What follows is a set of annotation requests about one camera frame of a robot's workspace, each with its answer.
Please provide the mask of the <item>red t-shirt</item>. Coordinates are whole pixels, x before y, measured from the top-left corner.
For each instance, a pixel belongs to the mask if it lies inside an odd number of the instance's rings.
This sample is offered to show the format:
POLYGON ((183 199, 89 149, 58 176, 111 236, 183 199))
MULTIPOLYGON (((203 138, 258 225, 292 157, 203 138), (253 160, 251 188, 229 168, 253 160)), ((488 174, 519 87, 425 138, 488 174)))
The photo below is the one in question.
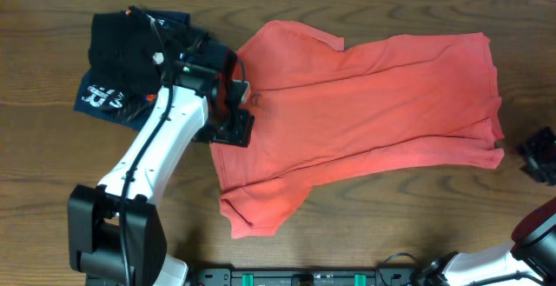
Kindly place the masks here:
POLYGON ((234 238, 272 236, 315 186, 435 165, 499 166, 501 96, 482 33, 398 35, 347 47, 272 21, 239 50, 255 122, 245 148, 214 143, 234 238))

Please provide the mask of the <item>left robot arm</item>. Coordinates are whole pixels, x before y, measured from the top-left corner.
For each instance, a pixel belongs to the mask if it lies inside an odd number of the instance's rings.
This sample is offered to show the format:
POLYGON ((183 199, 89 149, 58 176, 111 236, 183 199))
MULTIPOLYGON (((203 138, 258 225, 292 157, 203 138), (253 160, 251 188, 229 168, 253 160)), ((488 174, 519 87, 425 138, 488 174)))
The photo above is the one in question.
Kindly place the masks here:
POLYGON ((183 286, 189 266, 167 252, 157 208, 192 142, 247 147, 254 117, 242 105, 242 61, 207 41, 166 60, 158 98, 135 141, 95 188, 77 185, 68 201, 69 264, 88 285, 183 286))

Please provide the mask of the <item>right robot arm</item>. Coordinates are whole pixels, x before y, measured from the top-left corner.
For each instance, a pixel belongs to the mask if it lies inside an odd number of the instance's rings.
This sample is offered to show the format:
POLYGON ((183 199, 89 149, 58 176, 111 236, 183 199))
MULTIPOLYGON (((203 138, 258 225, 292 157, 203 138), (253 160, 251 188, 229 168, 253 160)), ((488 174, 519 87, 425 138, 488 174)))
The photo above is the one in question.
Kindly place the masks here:
MULTIPOLYGON (((555 133, 539 130, 517 147, 521 170, 538 183, 555 185, 555 133)), ((554 285, 555 200, 523 218, 511 241, 477 253, 454 252, 433 261, 417 278, 423 285, 554 285)))

